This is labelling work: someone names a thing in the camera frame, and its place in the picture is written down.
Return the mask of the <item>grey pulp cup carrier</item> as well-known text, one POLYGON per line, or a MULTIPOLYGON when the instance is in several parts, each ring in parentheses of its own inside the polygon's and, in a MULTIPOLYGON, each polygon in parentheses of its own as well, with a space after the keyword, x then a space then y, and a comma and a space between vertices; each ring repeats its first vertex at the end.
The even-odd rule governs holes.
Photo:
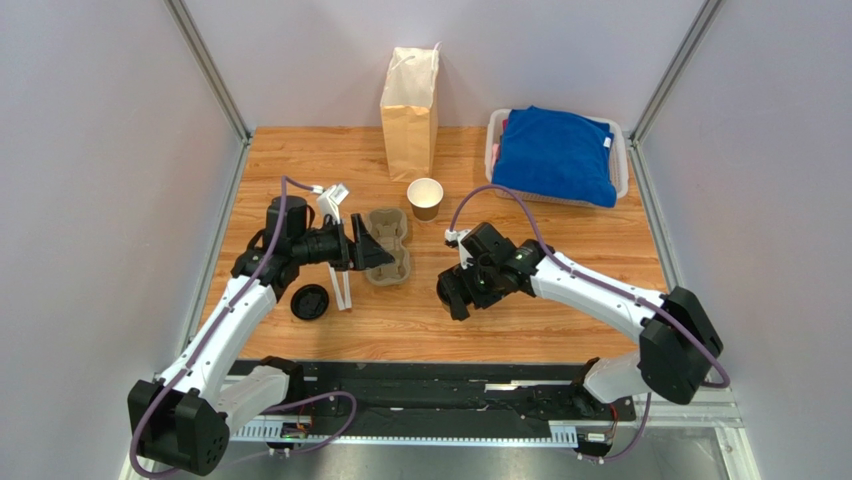
POLYGON ((405 283, 411 274, 410 253, 404 245, 409 235, 408 218, 399 208, 370 211, 365 219, 370 235, 394 257, 392 264, 368 270, 366 279, 378 287, 405 283))

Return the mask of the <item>paper coffee cup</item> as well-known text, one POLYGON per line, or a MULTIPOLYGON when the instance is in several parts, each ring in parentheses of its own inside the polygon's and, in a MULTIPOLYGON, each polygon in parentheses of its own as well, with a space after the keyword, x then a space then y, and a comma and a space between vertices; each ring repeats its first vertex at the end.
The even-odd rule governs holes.
POLYGON ((416 220, 431 222, 438 216, 444 199, 444 189, 432 178, 419 178, 409 184, 406 198, 416 220))

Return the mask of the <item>brown paper bag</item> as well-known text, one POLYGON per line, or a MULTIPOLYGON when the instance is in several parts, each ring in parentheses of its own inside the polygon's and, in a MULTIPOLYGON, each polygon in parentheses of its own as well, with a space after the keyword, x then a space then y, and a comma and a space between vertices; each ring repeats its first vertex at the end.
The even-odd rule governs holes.
POLYGON ((437 79, 442 43, 396 47, 380 99, 389 178, 411 182, 432 174, 438 121, 437 79))

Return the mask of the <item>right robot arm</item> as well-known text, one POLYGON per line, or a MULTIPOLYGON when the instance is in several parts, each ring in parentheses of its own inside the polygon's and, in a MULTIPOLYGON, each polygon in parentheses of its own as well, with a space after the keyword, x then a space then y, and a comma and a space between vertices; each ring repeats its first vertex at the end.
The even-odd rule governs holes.
POLYGON ((446 230, 459 263, 438 276, 437 295, 454 320, 522 292, 581 311, 616 329, 637 346, 617 358, 593 358, 576 379, 579 392, 599 403, 653 392, 689 404, 718 364, 723 344, 697 296, 635 287, 585 268, 528 239, 521 245, 483 222, 446 230))

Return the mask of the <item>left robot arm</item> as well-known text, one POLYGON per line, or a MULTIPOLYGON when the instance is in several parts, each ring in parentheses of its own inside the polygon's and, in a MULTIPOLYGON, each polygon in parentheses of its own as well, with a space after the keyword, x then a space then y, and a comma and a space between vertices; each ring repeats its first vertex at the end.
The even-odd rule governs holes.
POLYGON ((301 197, 273 198, 264 229, 236 260, 214 313, 157 380, 131 388, 129 460, 137 474, 161 479, 182 470, 206 476, 221 462, 234 431, 290 398, 303 371, 278 357, 264 359, 230 387, 224 382, 302 267, 364 271, 393 263, 360 215, 352 215, 350 233, 331 214, 318 227, 310 224, 314 217, 301 197))

